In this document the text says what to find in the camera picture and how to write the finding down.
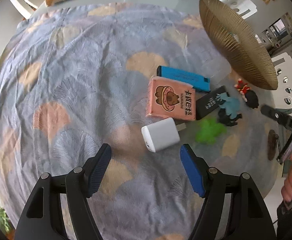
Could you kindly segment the person's hand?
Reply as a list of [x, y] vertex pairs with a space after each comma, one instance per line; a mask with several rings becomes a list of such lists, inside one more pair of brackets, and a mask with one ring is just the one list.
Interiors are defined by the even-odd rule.
[[290, 167], [287, 178], [284, 181], [281, 194], [285, 202], [290, 203], [292, 201], [292, 166]]

